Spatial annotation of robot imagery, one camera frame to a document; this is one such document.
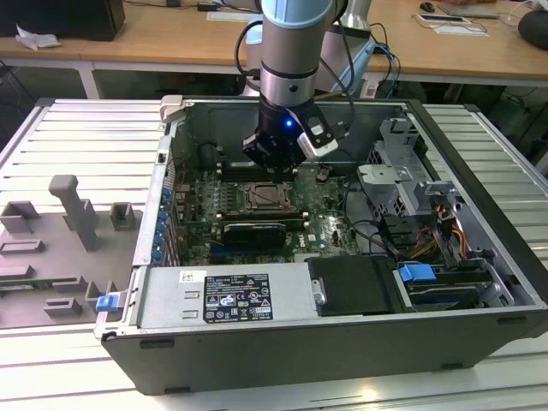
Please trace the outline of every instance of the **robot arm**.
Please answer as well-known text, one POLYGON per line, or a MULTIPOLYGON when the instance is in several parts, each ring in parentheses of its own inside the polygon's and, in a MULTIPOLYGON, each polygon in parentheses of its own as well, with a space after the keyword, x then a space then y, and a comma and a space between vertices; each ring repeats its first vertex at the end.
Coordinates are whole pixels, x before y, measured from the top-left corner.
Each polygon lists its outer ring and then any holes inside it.
POLYGON ((263 0, 259 123, 243 151, 276 176, 305 158, 337 148, 346 132, 331 126, 313 102, 314 82, 327 28, 345 0, 263 0))

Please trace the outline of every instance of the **white cable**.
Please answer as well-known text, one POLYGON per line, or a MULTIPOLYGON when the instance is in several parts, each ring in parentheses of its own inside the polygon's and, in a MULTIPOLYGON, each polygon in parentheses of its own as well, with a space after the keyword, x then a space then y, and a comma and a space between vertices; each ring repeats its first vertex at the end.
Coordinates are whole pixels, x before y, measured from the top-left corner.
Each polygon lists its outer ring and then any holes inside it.
POLYGON ((518 3, 509 13, 508 13, 508 21, 510 21, 510 17, 515 17, 514 15, 514 12, 515 10, 522 6, 523 4, 526 4, 526 3, 531 3, 531 5, 533 5, 535 3, 535 0, 527 0, 526 2, 521 2, 521 3, 518 3))

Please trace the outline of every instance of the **black plastic cover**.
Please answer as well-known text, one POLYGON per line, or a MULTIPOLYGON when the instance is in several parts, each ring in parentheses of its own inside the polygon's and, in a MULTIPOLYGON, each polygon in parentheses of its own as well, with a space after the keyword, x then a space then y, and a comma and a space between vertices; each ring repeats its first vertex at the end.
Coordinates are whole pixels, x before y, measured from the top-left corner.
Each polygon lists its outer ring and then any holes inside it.
POLYGON ((365 255, 309 259, 310 278, 323 284, 327 299, 319 315, 403 313, 390 261, 365 255))

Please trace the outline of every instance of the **black cable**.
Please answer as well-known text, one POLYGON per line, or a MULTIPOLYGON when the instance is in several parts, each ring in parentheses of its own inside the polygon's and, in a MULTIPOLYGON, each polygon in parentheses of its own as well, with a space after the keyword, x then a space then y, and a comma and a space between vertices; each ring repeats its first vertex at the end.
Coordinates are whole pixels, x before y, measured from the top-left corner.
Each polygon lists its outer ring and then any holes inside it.
MULTIPOLYGON (((386 28, 384 27, 384 24, 383 23, 373 23, 373 24, 370 25, 370 27, 375 27, 375 26, 380 26, 383 29, 384 45, 386 46, 385 47, 386 50, 388 50, 388 52, 391 53, 390 45, 388 44, 388 34, 386 32, 386 28)), ((382 43, 379 43, 377 41, 377 39, 375 39, 375 36, 373 36, 373 33, 371 33, 371 37, 375 41, 375 43, 377 43, 378 45, 382 45, 382 43)), ((388 60, 388 71, 386 72, 386 75, 384 76, 384 78, 378 83, 377 88, 380 88, 388 80, 388 78, 390 77, 390 73, 392 71, 392 59, 390 58, 389 55, 387 55, 387 54, 384 54, 384 55, 386 56, 386 59, 388 60)))
POLYGON ((184 161, 180 157, 172 157, 170 161, 165 165, 165 169, 167 170, 171 163, 173 163, 175 160, 179 160, 181 163, 184 164, 184 161))
POLYGON ((542 109, 539 110, 539 112, 537 113, 537 115, 534 117, 534 119, 531 121, 531 123, 529 124, 529 126, 526 128, 526 130, 523 132, 523 134, 520 136, 520 138, 517 140, 517 142, 515 143, 515 146, 518 147, 521 143, 521 141, 525 138, 525 135, 529 132, 529 130, 531 129, 531 127, 535 124, 535 122, 539 119, 540 115, 542 115, 542 113, 544 112, 544 110, 546 110, 546 107, 548 107, 548 101, 545 103, 544 107, 542 109))
POLYGON ((347 91, 351 92, 352 86, 354 85, 354 82, 356 80, 356 72, 354 69, 354 59, 352 58, 352 52, 350 51, 350 46, 348 45, 348 39, 346 37, 346 33, 344 32, 343 24, 341 23, 341 20, 337 20, 337 23, 339 23, 339 28, 341 29, 341 35, 342 35, 342 42, 344 43, 344 50, 346 51, 346 58, 348 59, 348 65, 350 66, 350 82, 347 85, 347 91))
POLYGON ((36 98, 34 98, 34 96, 31 94, 31 92, 28 91, 28 89, 23 85, 23 83, 21 83, 21 81, 19 80, 19 78, 15 75, 15 73, 13 72, 13 70, 8 67, 2 60, 0 60, 0 63, 8 70, 8 73, 11 74, 11 76, 15 79, 15 81, 17 81, 17 83, 19 83, 19 86, 23 89, 23 91, 25 92, 25 94, 34 102, 36 103, 36 98))
POLYGON ((390 54, 397 60, 397 74, 396 74, 396 79, 394 80, 394 86, 390 88, 390 91, 389 91, 389 95, 390 97, 391 94, 394 92, 394 90, 396 89, 396 85, 397 85, 397 81, 400 80, 400 73, 402 72, 402 62, 400 62, 400 58, 398 56, 396 56, 394 53, 390 52, 390 54))
POLYGON ((241 74, 245 75, 246 77, 249 76, 249 72, 244 70, 243 67, 240 64, 240 46, 241 46, 241 42, 243 41, 243 38, 246 37, 246 34, 247 34, 247 32, 249 32, 249 30, 251 30, 253 27, 258 26, 260 24, 263 24, 262 20, 256 20, 256 21, 252 22, 251 24, 248 24, 246 26, 246 28, 244 28, 241 31, 240 36, 236 40, 236 46, 234 48, 234 63, 236 65, 236 68, 238 69, 238 71, 241 74))
POLYGON ((380 28, 383 29, 383 33, 384 33, 384 43, 386 44, 386 50, 390 51, 390 46, 388 45, 388 35, 386 34, 386 28, 384 27, 384 24, 383 23, 373 23, 373 24, 370 24, 369 27, 375 27, 375 26, 380 26, 380 28))
POLYGON ((168 7, 166 5, 162 4, 154 4, 154 3, 147 3, 147 2, 134 2, 133 0, 123 0, 125 3, 133 4, 133 6, 149 6, 149 7, 159 7, 162 9, 179 9, 179 10, 187 10, 192 8, 197 8, 198 4, 192 4, 188 6, 179 6, 179 7, 168 7))
POLYGON ((354 99, 352 98, 352 94, 350 93, 349 90, 346 89, 341 79, 339 79, 339 77, 335 74, 333 69, 329 67, 329 65, 325 62, 325 60, 322 57, 319 58, 319 62, 322 64, 322 66, 325 67, 325 69, 331 75, 331 77, 333 77, 333 80, 341 88, 342 92, 344 92, 344 95, 348 99, 348 104, 350 105, 350 114, 348 116, 348 120, 346 121, 346 125, 344 126, 348 130, 350 129, 350 126, 352 125, 356 117, 356 108, 354 107, 354 99))
POLYGON ((383 248, 383 250, 385 250, 387 253, 390 253, 388 251, 388 249, 386 248, 386 246, 381 242, 381 241, 377 241, 375 240, 374 238, 372 238, 372 235, 367 235, 361 231, 359 231, 355 225, 358 224, 358 223, 364 223, 364 222, 369 222, 370 220, 358 220, 354 223, 351 223, 350 222, 350 219, 348 218, 348 213, 347 213, 347 203, 348 203, 348 194, 350 193, 350 186, 352 186, 352 183, 354 182, 354 179, 357 178, 357 176, 352 176, 350 177, 350 180, 348 181, 348 185, 346 187, 346 191, 344 193, 344 200, 343 200, 343 203, 342 203, 342 213, 344 215, 344 218, 346 219, 346 221, 348 222, 348 225, 354 230, 354 232, 359 235, 361 238, 364 238, 366 240, 368 240, 369 242, 372 242, 374 244, 377 244, 379 247, 383 248))

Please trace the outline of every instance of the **power supply label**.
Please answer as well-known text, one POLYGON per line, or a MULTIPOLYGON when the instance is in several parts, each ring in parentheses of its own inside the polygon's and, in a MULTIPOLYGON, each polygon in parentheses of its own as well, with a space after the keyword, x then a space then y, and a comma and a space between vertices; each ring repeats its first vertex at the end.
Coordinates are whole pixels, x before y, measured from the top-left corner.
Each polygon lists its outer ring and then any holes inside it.
POLYGON ((268 274, 205 278, 206 323, 263 321, 273 318, 268 274))

